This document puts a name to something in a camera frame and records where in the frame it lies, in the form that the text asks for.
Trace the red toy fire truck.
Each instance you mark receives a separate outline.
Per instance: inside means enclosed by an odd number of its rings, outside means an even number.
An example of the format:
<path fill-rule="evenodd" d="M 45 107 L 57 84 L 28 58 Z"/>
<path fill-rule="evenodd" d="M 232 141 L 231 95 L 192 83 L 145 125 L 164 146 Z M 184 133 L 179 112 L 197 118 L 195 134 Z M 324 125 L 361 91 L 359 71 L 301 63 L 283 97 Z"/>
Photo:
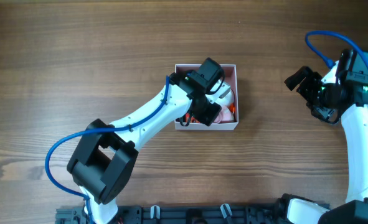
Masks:
<path fill-rule="evenodd" d="M 186 124 L 186 123 L 199 123 L 199 121 L 198 121 L 198 120 L 196 120 L 196 119 L 195 119 L 195 117 L 191 116 L 191 114 L 190 114 L 190 113 L 186 113 L 186 114 L 185 114 L 185 116 L 184 116 L 184 117 L 183 117 L 183 119 L 182 119 L 182 122 L 183 122 L 184 124 Z"/>

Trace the pink plush pig toy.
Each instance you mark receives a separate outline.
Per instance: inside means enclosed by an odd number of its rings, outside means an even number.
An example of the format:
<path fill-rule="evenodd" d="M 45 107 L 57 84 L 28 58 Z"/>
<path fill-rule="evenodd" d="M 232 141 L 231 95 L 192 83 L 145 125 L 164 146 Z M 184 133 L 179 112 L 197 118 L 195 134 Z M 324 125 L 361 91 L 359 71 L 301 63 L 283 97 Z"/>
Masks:
<path fill-rule="evenodd" d="M 235 121 L 234 113 L 229 109 L 229 107 L 222 105 L 221 111 L 214 119 L 213 123 L 233 123 Z"/>

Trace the white plush duck toy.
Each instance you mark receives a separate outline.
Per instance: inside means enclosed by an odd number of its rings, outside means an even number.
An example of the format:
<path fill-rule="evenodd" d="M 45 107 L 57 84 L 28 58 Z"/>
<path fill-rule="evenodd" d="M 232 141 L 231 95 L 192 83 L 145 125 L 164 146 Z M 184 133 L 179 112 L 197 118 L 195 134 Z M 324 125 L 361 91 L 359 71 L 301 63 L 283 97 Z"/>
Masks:
<path fill-rule="evenodd" d="M 219 104 L 223 110 L 229 110 L 232 114 L 235 113 L 235 95 L 232 90 L 230 90 L 223 98 L 217 99 L 217 104 Z"/>

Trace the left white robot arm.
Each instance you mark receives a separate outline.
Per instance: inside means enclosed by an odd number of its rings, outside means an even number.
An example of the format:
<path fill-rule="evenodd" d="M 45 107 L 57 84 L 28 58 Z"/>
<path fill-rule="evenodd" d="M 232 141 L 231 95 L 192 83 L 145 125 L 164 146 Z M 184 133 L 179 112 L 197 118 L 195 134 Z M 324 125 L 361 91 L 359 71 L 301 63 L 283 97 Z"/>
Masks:
<path fill-rule="evenodd" d="M 82 134 L 67 171 L 86 197 L 90 223 L 109 223 L 143 146 L 170 122 L 189 114 L 210 126 L 221 106 L 208 99 L 222 86 L 223 68 L 207 58 L 197 70 L 172 73 L 163 89 L 135 112 L 110 124 L 100 119 Z"/>

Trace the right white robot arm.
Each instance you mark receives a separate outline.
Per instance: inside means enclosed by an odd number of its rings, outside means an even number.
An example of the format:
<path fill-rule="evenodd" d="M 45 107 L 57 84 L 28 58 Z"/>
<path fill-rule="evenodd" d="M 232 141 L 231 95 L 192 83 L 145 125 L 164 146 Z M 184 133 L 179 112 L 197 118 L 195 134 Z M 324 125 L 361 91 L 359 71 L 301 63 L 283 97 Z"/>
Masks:
<path fill-rule="evenodd" d="M 345 49 L 321 76 L 307 66 L 285 80 L 305 100 L 311 114 L 328 124 L 341 123 L 347 144 L 349 184 L 343 205 L 328 209 L 312 200 L 285 194 L 275 218 L 287 223 L 368 223 L 368 70 L 355 50 Z"/>

